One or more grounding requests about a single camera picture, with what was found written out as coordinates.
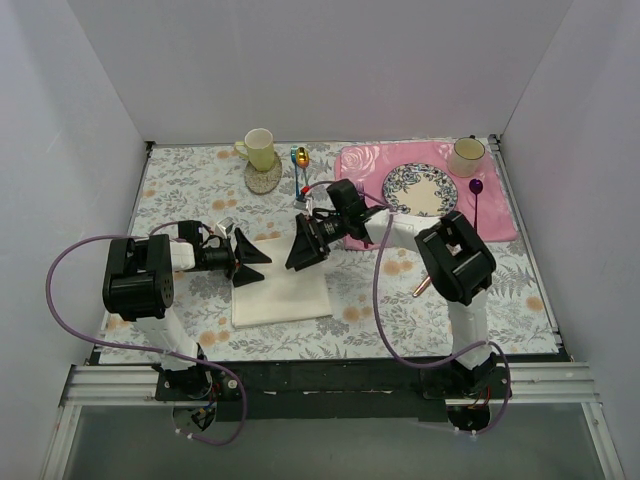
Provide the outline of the white cloth napkin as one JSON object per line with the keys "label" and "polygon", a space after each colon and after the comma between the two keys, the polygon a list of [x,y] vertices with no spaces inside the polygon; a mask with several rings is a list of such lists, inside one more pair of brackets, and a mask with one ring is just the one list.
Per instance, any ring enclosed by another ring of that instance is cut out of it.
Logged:
{"label": "white cloth napkin", "polygon": [[232,289],[231,320],[235,328],[316,319],[332,313],[321,264],[296,272],[285,268],[293,236],[261,240],[270,264],[254,265],[264,279]]}

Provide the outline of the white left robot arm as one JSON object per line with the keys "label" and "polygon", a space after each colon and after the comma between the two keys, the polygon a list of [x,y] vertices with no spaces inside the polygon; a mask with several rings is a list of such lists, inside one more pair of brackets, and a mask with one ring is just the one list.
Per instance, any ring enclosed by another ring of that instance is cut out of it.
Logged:
{"label": "white left robot arm", "polygon": [[229,219],[211,228],[197,220],[178,221],[178,237],[167,234],[111,241],[102,297],[106,310],[131,322],[158,350],[162,373],[171,389],[200,400],[213,389],[206,358],[173,309],[174,275],[178,272],[221,271],[239,288],[265,279],[252,268],[270,264]]}

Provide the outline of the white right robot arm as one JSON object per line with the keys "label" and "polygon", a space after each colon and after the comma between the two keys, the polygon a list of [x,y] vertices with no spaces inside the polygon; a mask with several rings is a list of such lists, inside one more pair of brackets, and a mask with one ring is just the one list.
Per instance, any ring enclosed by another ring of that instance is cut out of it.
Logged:
{"label": "white right robot arm", "polygon": [[383,342],[385,348],[398,363],[434,378],[434,394],[455,392],[471,398],[489,391],[508,396],[510,373],[494,376],[496,363],[506,356],[489,338],[486,313],[496,261],[467,218],[458,211],[422,217],[386,204],[368,206],[368,194],[348,179],[324,185],[333,208],[296,216],[286,269],[301,271],[326,260],[331,244],[347,236],[380,250],[395,246],[417,252],[431,286],[446,300],[452,352],[435,362],[417,363],[401,357],[389,340]]}

